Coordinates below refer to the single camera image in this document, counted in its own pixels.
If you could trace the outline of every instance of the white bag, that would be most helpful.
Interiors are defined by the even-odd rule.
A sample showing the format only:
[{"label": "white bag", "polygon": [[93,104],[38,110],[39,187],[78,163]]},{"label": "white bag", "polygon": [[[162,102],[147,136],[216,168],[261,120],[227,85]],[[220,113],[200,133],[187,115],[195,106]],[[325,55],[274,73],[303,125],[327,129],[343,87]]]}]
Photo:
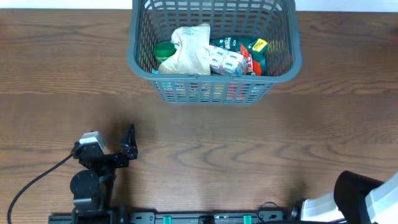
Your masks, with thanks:
[{"label": "white bag", "polygon": [[172,34],[176,53],[160,64],[163,74],[188,73],[210,75],[210,25],[180,27]]}]

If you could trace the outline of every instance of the green lid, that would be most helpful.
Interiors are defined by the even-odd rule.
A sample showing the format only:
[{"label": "green lid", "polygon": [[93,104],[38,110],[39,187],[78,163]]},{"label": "green lid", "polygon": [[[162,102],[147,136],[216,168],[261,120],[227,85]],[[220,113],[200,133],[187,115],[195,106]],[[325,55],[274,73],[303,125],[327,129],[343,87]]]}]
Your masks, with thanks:
[{"label": "green lid", "polygon": [[171,42],[160,42],[155,45],[156,57],[169,57],[175,53],[174,44]]}]

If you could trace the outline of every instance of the white and blue package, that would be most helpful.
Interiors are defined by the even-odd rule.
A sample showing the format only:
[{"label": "white and blue package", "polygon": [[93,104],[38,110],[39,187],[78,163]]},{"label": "white and blue package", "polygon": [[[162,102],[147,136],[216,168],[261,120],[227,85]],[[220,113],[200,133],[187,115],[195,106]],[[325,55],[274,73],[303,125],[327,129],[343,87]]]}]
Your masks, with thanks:
[{"label": "white and blue package", "polygon": [[241,76],[248,65],[243,55],[221,47],[209,46],[210,70],[221,75]]}]

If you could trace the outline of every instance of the wooden surface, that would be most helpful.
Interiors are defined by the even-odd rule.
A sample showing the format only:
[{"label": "wooden surface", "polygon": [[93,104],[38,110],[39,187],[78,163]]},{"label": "wooden surface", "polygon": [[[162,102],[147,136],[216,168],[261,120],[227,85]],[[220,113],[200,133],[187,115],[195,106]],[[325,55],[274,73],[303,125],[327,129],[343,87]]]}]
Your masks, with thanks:
[{"label": "wooden surface", "polygon": [[[127,66],[130,11],[0,11],[0,222],[15,194],[98,130],[139,159],[113,203],[159,211],[256,209],[331,192],[344,170],[398,170],[396,14],[300,12],[303,67],[252,106],[170,105]],[[72,207],[69,160],[17,202],[14,223]]]}]

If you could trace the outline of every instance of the yellow label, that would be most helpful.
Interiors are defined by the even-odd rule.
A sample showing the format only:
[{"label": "yellow label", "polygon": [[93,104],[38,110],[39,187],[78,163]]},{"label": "yellow label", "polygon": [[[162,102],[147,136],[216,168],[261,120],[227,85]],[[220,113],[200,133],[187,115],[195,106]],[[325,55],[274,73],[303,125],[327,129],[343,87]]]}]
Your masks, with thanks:
[{"label": "yellow label", "polygon": [[254,44],[253,46],[253,50],[255,50],[256,52],[260,52],[268,43],[263,40],[263,39],[258,39],[257,43]]}]

